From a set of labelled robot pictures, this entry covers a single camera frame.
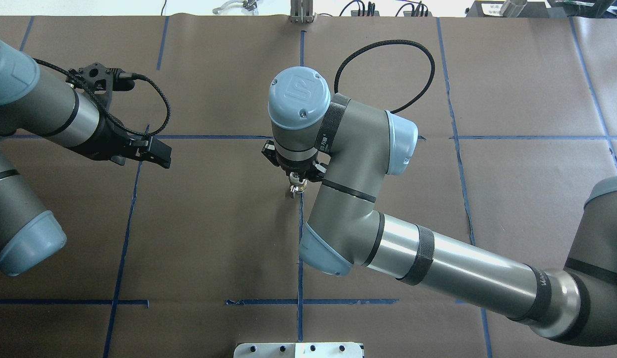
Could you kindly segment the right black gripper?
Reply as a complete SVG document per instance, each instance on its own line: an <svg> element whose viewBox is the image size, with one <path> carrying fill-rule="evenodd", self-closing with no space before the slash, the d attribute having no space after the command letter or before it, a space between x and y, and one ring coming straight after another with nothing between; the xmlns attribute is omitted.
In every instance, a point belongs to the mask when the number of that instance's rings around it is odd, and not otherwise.
<svg viewBox="0 0 617 358"><path fill-rule="evenodd" d="M313 149L314 154L308 159L295 161L284 157L278 150L281 148L281 146L276 146L273 140L267 140L261 152L272 165L284 170L287 176L295 173L299 181L306 179L310 182L321 182L323 180L328 164L317 160L317 150Z"/></svg>

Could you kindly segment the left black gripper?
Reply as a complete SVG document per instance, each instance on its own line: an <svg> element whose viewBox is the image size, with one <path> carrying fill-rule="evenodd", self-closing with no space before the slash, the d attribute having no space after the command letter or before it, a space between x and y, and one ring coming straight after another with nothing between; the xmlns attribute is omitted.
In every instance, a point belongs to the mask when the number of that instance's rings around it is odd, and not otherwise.
<svg viewBox="0 0 617 358"><path fill-rule="evenodd" d="M102 109L99 109L99 122L92 136L77 146L77 153L94 161L113 161L124 165L125 159L140 162L150 162L170 169L172 148L156 139L149 137L147 152L138 154L138 147L132 146L135 141L127 132L113 125Z"/></svg>

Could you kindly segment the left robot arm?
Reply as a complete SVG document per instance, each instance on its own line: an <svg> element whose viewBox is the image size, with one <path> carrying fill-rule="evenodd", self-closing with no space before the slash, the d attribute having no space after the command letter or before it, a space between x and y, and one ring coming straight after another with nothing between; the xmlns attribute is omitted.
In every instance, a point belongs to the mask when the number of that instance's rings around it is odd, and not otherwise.
<svg viewBox="0 0 617 358"><path fill-rule="evenodd" d="M115 91L150 84L167 115L155 131L134 131L110 111ZM0 39L0 272L23 274L67 243L54 213L2 151L9 140L46 140L93 161L150 162L165 169L172 148L158 140L171 118L167 96L145 75L91 63L64 70Z"/></svg>

